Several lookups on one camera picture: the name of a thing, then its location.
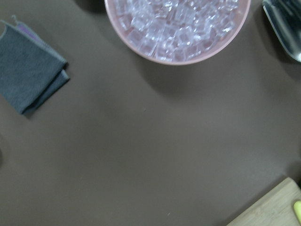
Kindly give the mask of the yellow plastic knife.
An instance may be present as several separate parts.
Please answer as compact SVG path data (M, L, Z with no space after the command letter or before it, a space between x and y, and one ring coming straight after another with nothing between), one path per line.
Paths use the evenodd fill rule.
M293 204L293 210L296 215L296 218L300 223L301 222L301 200L298 200Z

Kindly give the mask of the bamboo cutting board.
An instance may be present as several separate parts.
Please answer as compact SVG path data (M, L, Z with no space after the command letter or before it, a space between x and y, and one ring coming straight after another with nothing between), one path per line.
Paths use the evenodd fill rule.
M286 178L242 212L229 226L299 226L294 204L301 200L297 183Z

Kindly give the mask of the steel ice scoop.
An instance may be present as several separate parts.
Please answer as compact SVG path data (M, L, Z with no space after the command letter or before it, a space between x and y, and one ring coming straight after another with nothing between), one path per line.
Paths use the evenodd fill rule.
M301 61L301 2L264 0L263 10L285 52Z

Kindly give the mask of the grey folded cloth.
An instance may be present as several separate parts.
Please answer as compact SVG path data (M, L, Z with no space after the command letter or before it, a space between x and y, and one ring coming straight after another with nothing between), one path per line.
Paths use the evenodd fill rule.
M69 81L67 61L25 23L1 22L0 93L19 114L26 114Z

